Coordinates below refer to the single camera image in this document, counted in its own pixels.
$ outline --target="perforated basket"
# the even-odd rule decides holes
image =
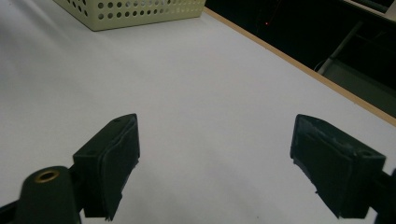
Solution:
[[[205,0],[54,0],[93,31],[200,17]]]

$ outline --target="table edge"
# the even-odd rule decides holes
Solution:
[[[308,68],[307,66],[303,65],[302,63],[299,63],[295,59],[291,58],[289,55],[286,53],[280,51],[279,49],[271,46],[270,44],[266,43],[265,41],[259,39],[257,36],[249,33],[242,27],[236,25],[235,23],[225,19],[224,17],[220,16],[218,13],[214,12],[208,7],[204,7],[204,13],[208,14],[209,16],[213,17],[214,19],[224,23],[225,25],[229,26],[230,28],[234,29],[236,32],[238,32],[241,35],[244,35],[245,37],[249,38],[250,40],[256,42],[257,44],[261,45],[265,49],[270,50],[273,52],[275,55],[278,57],[282,58],[286,62],[292,64],[296,68],[300,69],[304,73],[308,74],[312,78],[316,79],[317,81],[321,82],[322,84],[326,85],[327,87],[331,88],[332,90],[336,91],[337,93],[343,95],[346,97],[348,100],[352,101],[353,103],[361,106],[362,108],[368,110],[372,114],[376,115],[377,117],[381,118],[382,120],[386,121],[387,123],[393,125],[396,127],[396,118],[393,116],[387,114],[386,112],[382,111],[381,109],[377,108],[374,105],[369,104],[368,102],[362,100],[360,97],[357,95],[353,94],[352,92],[342,88],[341,86],[335,84],[334,82],[330,81],[326,77],[322,76],[321,74],[315,72],[314,70]]]

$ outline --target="screw hole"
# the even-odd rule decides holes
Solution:
[[[60,173],[57,170],[44,171],[35,177],[35,182],[38,184],[47,183],[47,182],[50,182],[51,180],[55,179],[56,177],[58,177],[59,174]]]

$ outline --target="white table surface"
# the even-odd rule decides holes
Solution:
[[[299,113],[396,167],[394,126],[205,13],[94,33],[51,1],[0,2],[0,204],[130,113],[141,160],[114,223],[374,223],[337,220],[293,165]]]

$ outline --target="light green basket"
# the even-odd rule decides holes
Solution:
[[[205,0],[54,0],[93,31],[200,17]]]

